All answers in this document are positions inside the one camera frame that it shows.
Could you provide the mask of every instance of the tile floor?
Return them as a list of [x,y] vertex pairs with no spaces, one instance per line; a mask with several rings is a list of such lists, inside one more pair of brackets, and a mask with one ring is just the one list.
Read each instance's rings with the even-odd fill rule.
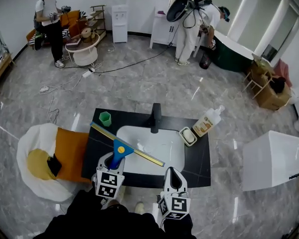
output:
[[[149,49],[149,38],[129,36],[128,43],[115,44],[116,50],[108,52],[113,48],[111,40],[108,36],[99,46],[100,72],[165,49],[157,44]],[[198,119],[210,107],[223,104],[223,121],[209,134],[211,187],[190,189],[192,232],[202,239],[279,239],[295,225],[299,182],[295,179],[266,190],[242,192],[242,146],[269,130],[299,136],[293,129],[296,115],[292,107],[277,112],[261,109],[250,91],[241,93],[243,75],[215,65],[202,70],[194,59],[190,66],[179,67],[174,52],[170,48],[133,67],[92,75],[70,92],[53,92],[51,109],[60,109],[57,125],[88,132],[95,107],[149,113],[152,104],[160,102],[163,115]],[[23,183],[15,158],[18,139],[32,125],[49,122],[52,94],[39,95],[40,86],[61,85],[85,70],[55,68],[49,48],[27,48],[16,63],[18,67],[0,84],[0,228],[9,238],[31,238],[44,231],[54,216],[66,212],[72,199],[57,210],[56,203],[38,198]],[[157,194],[156,189],[127,188],[123,204],[132,211],[142,200],[150,210]]]

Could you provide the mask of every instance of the soap dish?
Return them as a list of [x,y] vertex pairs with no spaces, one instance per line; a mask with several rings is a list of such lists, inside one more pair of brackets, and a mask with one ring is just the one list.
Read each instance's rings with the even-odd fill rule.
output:
[[[184,137],[184,135],[183,135],[183,132],[184,132],[185,129],[188,129],[188,130],[191,132],[192,136],[194,137],[194,141],[193,141],[193,142],[188,142],[188,141],[185,139],[185,137]],[[183,139],[184,143],[185,143],[188,147],[191,147],[194,143],[197,142],[197,137],[196,137],[195,134],[190,130],[190,128],[187,127],[187,126],[184,127],[181,131],[179,131],[179,135],[180,135],[180,137]]]

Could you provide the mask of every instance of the striped cloth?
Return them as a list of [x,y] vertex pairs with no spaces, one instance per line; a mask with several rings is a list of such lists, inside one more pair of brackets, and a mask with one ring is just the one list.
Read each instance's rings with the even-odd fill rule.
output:
[[[62,36],[63,36],[63,39],[64,38],[67,38],[67,37],[70,37],[70,33],[69,33],[69,30],[68,29],[65,29],[62,31]],[[29,40],[28,44],[29,45],[34,45],[35,43],[35,34],[34,36]]]

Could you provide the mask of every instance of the soap bottle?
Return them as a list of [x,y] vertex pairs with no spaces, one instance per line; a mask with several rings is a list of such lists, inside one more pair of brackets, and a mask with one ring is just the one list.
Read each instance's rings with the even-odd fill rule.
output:
[[193,126],[194,131],[199,137],[206,134],[211,128],[221,121],[220,113],[225,110],[223,105],[214,110],[210,108]]

